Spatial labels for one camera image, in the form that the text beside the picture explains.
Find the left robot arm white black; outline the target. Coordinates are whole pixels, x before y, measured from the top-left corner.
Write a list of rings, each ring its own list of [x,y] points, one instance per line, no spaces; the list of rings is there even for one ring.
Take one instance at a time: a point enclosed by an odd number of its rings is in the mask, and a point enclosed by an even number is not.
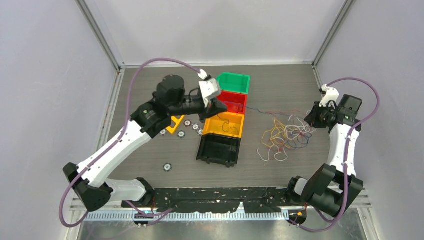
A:
[[[140,105],[100,150],[79,164],[68,163],[63,168],[88,212],[95,212],[109,202],[131,201],[141,207],[153,202],[155,191],[144,178],[114,180],[109,176],[135,150],[169,127],[172,117],[198,115],[203,121],[227,111],[227,106],[217,98],[222,90],[215,78],[208,75],[199,81],[196,90],[196,95],[186,94],[182,77],[164,77],[152,99]]]

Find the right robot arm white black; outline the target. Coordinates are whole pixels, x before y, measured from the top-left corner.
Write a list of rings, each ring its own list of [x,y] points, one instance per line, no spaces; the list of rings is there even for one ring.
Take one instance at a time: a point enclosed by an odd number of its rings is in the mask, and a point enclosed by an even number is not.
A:
[[[310,179],[291,178],[285,198],[291,205],[308,204],[329,216],[336,217],[347,198],[349,207],[362,191],[364,183],[356,177],[354,168],[355,144],[361,131],[356,118],[362,100],[345,94],[335,106],[320,106],[316,101],[305,121],[316,129],[328,128],[330,149],[328,162]]]

